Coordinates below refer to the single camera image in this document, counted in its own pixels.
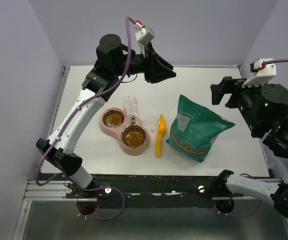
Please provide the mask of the green pet food bag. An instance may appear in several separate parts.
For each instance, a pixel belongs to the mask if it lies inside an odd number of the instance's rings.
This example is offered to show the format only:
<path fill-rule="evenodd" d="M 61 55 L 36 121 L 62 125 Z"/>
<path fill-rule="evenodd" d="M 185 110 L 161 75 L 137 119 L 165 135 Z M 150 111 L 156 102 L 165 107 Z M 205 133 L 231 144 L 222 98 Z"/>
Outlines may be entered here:
<path fill-rule="evenodd" d="M 166 142 L 181 154 L 202 163 L 219 134 L 234 126 L 235 123 L 181 94 Z"/>

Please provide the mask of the yellow plastic scoop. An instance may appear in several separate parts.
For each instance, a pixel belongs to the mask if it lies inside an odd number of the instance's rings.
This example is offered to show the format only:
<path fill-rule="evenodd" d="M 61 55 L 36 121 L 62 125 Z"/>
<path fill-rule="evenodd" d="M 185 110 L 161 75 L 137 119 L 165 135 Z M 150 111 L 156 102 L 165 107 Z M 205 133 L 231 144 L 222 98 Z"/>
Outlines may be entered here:
<path fill-rule="evenodd" d="M 155 147 L 155 155 L 157 157 L 161 156 L 162 153 L 162 140 L 163 136 L 167 132 L 167 125 L 164 119 L 163 114 L 160 115 L 159 121 L 158 121 L 158 131 L 157 131 L 157 136 L 156 136 L 156 147 Z"/>

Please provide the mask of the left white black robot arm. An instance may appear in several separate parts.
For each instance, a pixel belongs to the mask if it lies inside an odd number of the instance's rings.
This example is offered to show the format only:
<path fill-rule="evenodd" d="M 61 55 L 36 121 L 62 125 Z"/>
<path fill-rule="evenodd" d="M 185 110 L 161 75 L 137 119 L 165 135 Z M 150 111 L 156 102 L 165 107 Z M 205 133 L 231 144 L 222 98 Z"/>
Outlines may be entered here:
<path fill-rule="evenodd" d="M 103 36 L 96 48 L 97 61 L 86 75 L 82 89 L 69 114 L 47 139 L 40 138 L 36 147 L 47 160 L 77 185 L 85 198 L 95 191 L 93 177 L 82 166 L 82 158 L 74 154 L 76 144 L 96 112 L 109 100 L 125 76 L 143 73 L 151 84 L 174 78 L 174 67 L 160 57 L 153 48 L 152 31 L 139 30 L 135 34 L 141 53 L 136 54 L 130 44 L 122 44 L 116 34 Z"/>

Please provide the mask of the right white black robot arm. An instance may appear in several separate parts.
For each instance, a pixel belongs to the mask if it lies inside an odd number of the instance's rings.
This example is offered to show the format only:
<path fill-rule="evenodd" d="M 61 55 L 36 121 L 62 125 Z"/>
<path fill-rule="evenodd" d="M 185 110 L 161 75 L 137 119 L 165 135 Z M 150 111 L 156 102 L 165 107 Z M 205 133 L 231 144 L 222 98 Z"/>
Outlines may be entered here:
<path fill-rule="evenodd" d="M 229 94 L 225 106 L 239 110 L 251 136 L 263 138 L 263 144 L 288 173 L 288 90 L 281 84 L 269 83 L 249 87 L 246 81 L 226 76 L 219 84 L 211 84 L 211 103 L 219 105 L 223 96 Z M 288 183 L 269 183 L 223 170 L 212 188 L 221 197 L 242 194 L 266 202 L 288 219 Z"/>

